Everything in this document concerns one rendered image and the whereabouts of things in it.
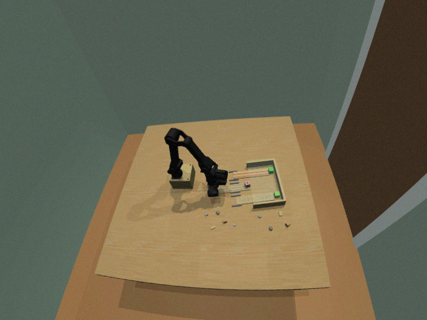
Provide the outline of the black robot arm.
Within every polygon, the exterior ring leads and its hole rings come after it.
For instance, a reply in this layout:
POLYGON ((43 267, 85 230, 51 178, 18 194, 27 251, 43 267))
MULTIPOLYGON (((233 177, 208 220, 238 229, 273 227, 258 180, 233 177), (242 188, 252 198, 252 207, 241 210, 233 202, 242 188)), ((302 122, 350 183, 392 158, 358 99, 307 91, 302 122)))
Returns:
POLYGON ((172 179, 181 179, 182 170, 180 169, 183 162, 179 159, 178 155, 178 146, 183 146, 188 149, 188 151, 195 157, 201 173, 204 173, 208 180, 217 179, 216 186, 226 185, 228 171, 219 170, 218 165, 210 159, 210 157, 205 156, 202 151, 197 147, 193 139, 186 135, 184 131, 181 131, 176 128, 170 128, 166 136, 164 137, 166 144, 169 145, 171 163, 169 170, 167 171, 172 175, 172 179), (179 141, 180 135, 184 138, 183 141, 179 141), (213 166, 214 165, 214 166, 213 166), (213 168, 212 168, 213 166, 213 168))

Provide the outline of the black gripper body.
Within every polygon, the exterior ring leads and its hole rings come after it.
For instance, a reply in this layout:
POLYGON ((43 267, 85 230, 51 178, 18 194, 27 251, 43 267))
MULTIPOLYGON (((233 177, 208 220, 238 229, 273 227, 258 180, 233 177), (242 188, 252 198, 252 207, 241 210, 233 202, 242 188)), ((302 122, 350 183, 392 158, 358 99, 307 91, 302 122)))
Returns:
POLYGON ((208 186, 210 186, 210 189, 208 190, 208 197, 217 197, 218 196, 218 189, 216 188, 216 181, 217 179, 208 180, 206 179, 206 182, 208 182, 208 186))

